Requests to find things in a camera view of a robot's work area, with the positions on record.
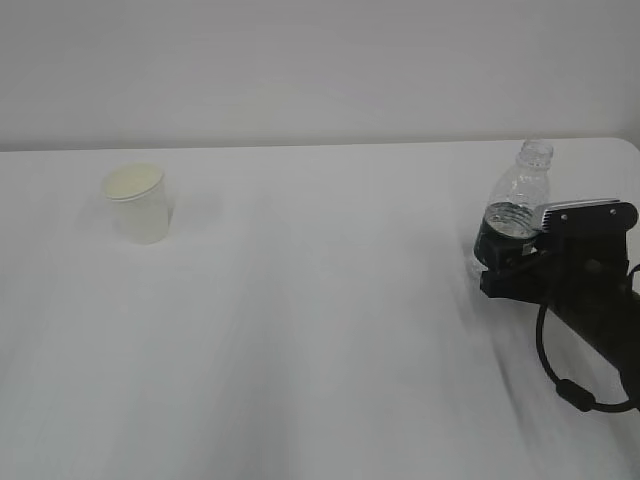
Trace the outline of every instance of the plastic water bottle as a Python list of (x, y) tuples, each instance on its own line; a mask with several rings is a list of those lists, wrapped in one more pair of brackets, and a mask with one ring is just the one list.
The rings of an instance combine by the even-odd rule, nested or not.
[[(481, 229), (490, 228), (499, 235), (517, 240), (536, 236), (537, 232), (530, 225), (531, 216), (537, 206), (549, 202), (547, 171), (552, 157), (553, 147), (548, 142), (527, 140), (522, 144), (515, 165), (493, 187)], [(476, 252), (472, 252), (469, 271), (474, 279), (479, 279), (486, 268)]]

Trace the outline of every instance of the white paper cup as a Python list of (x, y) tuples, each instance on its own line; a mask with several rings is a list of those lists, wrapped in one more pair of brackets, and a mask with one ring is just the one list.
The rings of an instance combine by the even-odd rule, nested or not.
[(167, 235), (169, 204), (161, 168), (126, 165), (105, 177), (102, 191), (112, 205), (118, 230), (130, 241), (149, 244)]

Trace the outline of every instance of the black cable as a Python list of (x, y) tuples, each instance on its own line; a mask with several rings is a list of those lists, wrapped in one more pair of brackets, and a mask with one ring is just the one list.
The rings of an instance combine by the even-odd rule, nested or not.
[[(640, 264), (629, 272), (627, 277), (629, 288), (633, 286), (633, 275), (638, 271), (640, 271)], [(556, 386), (556, 392), (558, 395), (583, 412), (596, 410), (598, 412), (606, 413), (622, 413), (634, 408), (640, 408), (640, 395), (637, 398), (628, 399), (621, 403), (600, 403), (596, 401), (593, 394), (587, 389), (569, 379), (561, 379), (558, 377), (549, 363), (542, 335), (544, 331), (544, 320), (548, 308), (549, 304), (545, 300), (540, 304), (540, 308), (538, 309), (538, 317), (536, 319), (536, 352), (538, 353), (538, 358), (540, 359), (543, 370)]]

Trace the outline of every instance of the white table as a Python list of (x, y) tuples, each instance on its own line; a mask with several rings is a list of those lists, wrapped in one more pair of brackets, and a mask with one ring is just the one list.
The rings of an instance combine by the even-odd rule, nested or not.
[[(640, 414), (557, 398), (533, 307), (467, 279), (519, 145), (0, 154), (0, 478), (638, 478)], [(553, 199), (640, 206), (630, 144), (554, 145)], [(99, 196), (132, 161), (175, 198), (156, 245)], [(620, 399), (553, 320), (556, 368)]]

